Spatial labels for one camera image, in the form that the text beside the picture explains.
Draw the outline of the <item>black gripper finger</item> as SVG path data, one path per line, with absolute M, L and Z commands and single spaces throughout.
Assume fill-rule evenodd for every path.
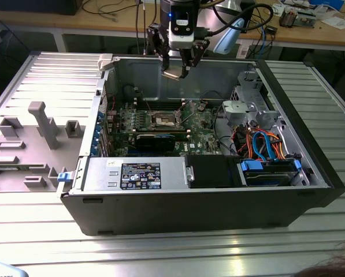
M 192 47 L 189 49 L 179 50 L 183 63 L 180 78 L 186 78 L 189 74 L 190 69 L 198 65 L 209 44 L 210 40 L 205 39 L 194 42 Z
M 169 39 L 168 31 L 161 24 L 151 24 L 146 29 L 152 52 L 162 59 L 162 71 L 169 67 Z

